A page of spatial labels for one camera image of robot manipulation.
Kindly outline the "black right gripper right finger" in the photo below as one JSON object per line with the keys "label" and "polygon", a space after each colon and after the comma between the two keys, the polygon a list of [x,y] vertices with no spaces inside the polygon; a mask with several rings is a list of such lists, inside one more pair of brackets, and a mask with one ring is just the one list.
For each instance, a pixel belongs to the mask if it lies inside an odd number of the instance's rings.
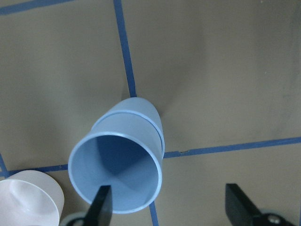
{"label": "black right gripper right finger", "polygon": [[275,213],[262,213],[237,184],[225,185],[225,212],[233,226],[292,226]]}

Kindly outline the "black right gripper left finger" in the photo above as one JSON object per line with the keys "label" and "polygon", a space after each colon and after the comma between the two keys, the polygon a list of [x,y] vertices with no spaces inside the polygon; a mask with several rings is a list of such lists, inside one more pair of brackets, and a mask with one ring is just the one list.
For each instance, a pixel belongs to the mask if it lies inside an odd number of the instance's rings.
{"label": "black right gripper left finger", "polygon": [[86,226],[109,226],[112,218],[111,186],[101,186],[85,216]]}

